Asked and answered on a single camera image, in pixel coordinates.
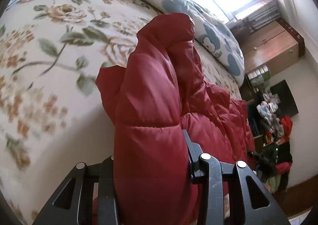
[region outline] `wooden drawer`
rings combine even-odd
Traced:
[[[249,36],[244,44],[240,45],[243,55],[252,51],[254,47],[259,47],[260,45],[268,42],[270,39],[276,37],[284,31],[285,29],[276,21],[256,31]]]
[[[250,71],[265,65],[267,62],[290,50],[290,48],[293,48],[294,46],[297,47],[297,42],[287,31],[280,33],[268,42],[257,47],[256,50],[253,49],[244,55],[245,73],[249,73]]]
[[[271,76],[280,73],[298,61],[298,44],[267,62]]]

